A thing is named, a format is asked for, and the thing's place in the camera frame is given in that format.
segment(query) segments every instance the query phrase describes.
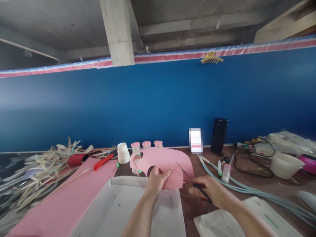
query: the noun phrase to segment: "light blue hose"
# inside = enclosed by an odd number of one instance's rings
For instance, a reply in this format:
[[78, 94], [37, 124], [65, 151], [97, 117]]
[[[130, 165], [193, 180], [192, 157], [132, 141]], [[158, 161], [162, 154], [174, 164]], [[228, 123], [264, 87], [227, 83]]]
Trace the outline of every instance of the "light blue hose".
[[238, 185], [239, 187], [236, 187], [236, 186], [233, 186], [233, 185], [230, 185], [230, 184], [227, 184], [223, 181], [221, 181], [220, 179], [218, 179], [215, 175], [213, 175], [211, 173], [211, 171], [209, 171], [209, 169], [206, 167], [204, 161], [206, 163], [208, 163], [209, 165], [211, 165], [214, 169], [218, 170], [217, 166], [213, 165], [211, 162], [209, 162], [207, 159], [205, 159], [203, 156], [197, 154], [197, 156], [199, 157], [199, 160], [200, 162], [202, 163], [202, 166], [203, 168], [205, 169], [205, 171], [210, 175], [212, 176], [213, 178], [215, 178], [218, 182], [220, 182], [222, 185], [234, 190], [234, 191], [237, 191], [237, 192], [240, 192], [240, 193], [244, 193], [244, 194], [252, 194], [252, 195], [256, 195], [256, 196], [260, 196], [260, 197], [264, 197], [282, 207], [285, 207], [286, 209], [288, 209], [290, 212], [292, 212], [294, 215], [296, 215], [298, 218], [300, 218], [301, 220], [303, 220], [304, 222], [306, 222], [307, 224], [309, 224], [310, 226], [312, 226], [314, 229], [316, 229], [316, 226], [313, 225], [312, 223], [310, 223], [308, 220], [306, 220], [305, 218], [307, 219], [310, 219], [312, 221], [316, 221], [316, 215], [314, 215], [313, 213], [305, 210], [304, 208], [290, 202], [290, 201], [287, 201], [285, 199], [282, 199], [280, 197], [277, 197], [277, 196], [274, 196], [272, 194], [269, 194], [269, 193], [265, 193], [265, 192], [262, 192], [262, 191], [259, 191], [257, 189], [254, 189], [254, 188], [251, 188], [251, 187], [248, 187], [238, 181], [236, 181], [235, 179], [233, 179], [232, 177], [230, 177], [230, 180], [235, 183], [236, 185]]

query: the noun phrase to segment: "table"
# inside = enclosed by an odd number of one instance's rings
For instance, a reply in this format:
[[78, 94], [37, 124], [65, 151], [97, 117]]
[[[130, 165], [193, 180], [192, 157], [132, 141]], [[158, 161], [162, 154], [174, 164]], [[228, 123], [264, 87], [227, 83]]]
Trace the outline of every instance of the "table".
[[[234, 147], [225, 146], [223, 149], [223, 153], [226, 156], [231, 157], [231, 155], [234, 153], [234, 149], [235, 149]], [[191, 154], [189, 148], [177, 148], [176, 150], [180, 150], [189, 156], [193, 165], [195, 176], [207, 175], [198, 157], [195, 154]], [[217, 161], [222, 157], [219, 155], [212, 154], [209, 147], [205, 147], [203, 149], [202, 155], [206, 159], [208, 159], [212, 164], [215, 164], [215, 165], [217, 165]], [[265, 158], [260, 158], [260, 157], [255, 157], [255, 156], [252, 156], [252, 157], [256, 161], [265, 165], [269, 165], [271, 162], [270, 160], [265, 159]], [[237, 158], [238, 158], [237, 165], [239, 165], [239, 167], [242, 167], [243, 170], [247, 170], [251, 172], [253, 170], [257, 170], [257, 165], [249, 160], [246, 153], [243, 153], [243, 152], [240, 154], [238, 153]], [[207, 164], [207, 167], [213, 174], [215, 175], [217, 174], [217, 171], [213, 169], [210, 165]], [[259, 171], [259, 172], [261, 172], [260, 174], [267, 175], [263, 171]], [[136, 174], [132, 173], [132, 170], [129, 167], [129, 163], [125, 165], [121, 165], [115, 174], [115, 176], [122, 176], [122, 175], [136, 176]], [[284, 180], [276, 176], [274, 176], [273, 178], [259, 178], [259, 177], [251, 176], [251, 175], [244, 174], [238, 171], [234, 166], [232, 166], [231, 176], [234, 179], [236, 179], [238, 182], [241, 182], [249, 187], [256, 188], [260, 191], [279, 196], [281, 198], [289, 200], [302, 207], [303, 205], [299, 202], [299, 200], [296, 197], [297, 191], [303, 190], [303, 191], [315, 193], [315, 190], [316, 190], [316, 180], [313, 180], [300, 173], [297, 173], [294, 176], [295, 180], [300, 184], [296, 184], [292, 180]], [[208, 203], [201, 203], [198, 200], [198, 198], [190, 195], [188, 193], [188, 189], [190, 187], [192, 187], [192, 184], [186, 183], [183, 185], [183, 188], [180, 189], [184, 223], [185, 223], [185, 229], [186, 229], [186, 233], [188, 237], [199, 236], [198, 230], [196, 229], [195, 223], [193, 221], [194, 217], [197, 217], [197, 216], [206, 214], [210, 211], [215, 211], [218, 209], [214, 205], [211, 205]], [[251, 197], [251, 195], [241, 194], [232, 190], [230, 191], [240, 200], [244, 200]], [[316, 236], [316, 230], [314, 230], [311, 226], [309, 226], [308, 224], [303, 222], [301, 219], [296, 217], [290, 211], [287, 211], [285, 208], [280, 207], [271, 201], [268, 201], [268, 200], [266, 201], [285, 220], [287, 220], [294, 228], [296, 228], [302, 235]]]

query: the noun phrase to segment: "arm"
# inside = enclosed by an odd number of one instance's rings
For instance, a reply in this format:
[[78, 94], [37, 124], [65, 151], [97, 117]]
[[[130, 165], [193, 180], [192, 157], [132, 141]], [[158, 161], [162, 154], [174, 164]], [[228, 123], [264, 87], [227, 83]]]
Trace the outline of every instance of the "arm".
[[[194, 178], [193, 181], [205, 186], [204, 191], [210, 196], [215, 206], [233, 215], [247, 237], [277, 237], [273, 230], [257, 214], [252, 212], [214, 178], [203, 176]], [[190, 188], [189, 193], [200, 198], [205, 198], [197, 188]]]
[[160, 174], [157, 166], [152, 169], [144, 195], [136, 205], [121, 237], [150, 237], [154, 207], [170, 174], [171, 171]]

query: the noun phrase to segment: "black thermos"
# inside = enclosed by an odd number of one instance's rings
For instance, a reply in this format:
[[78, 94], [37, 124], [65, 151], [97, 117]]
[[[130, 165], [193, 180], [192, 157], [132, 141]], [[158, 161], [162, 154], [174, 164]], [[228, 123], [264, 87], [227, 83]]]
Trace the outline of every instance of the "black thermos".
[[227, 130], [227, 122], [228, 120], [225, 118], [215, 118], [211, 143], [211, 152], [215, 154], [222, 154]]

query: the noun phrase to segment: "red scissors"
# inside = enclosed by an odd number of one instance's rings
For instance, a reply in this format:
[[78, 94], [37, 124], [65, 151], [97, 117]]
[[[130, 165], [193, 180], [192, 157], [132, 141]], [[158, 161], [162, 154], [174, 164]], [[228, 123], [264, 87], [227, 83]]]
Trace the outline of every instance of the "red scissors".
[[93, 170], [97, 171], [102, 165], [104, 165], [106, 162], [108, 162], [110, 159], [112, 159], [114, 157], [114, 153], [111, 153], [111, 155], [103, 158], [102, 160], [100, 160], [99, 162], [97, 162], [94, 166], [93, 166]]

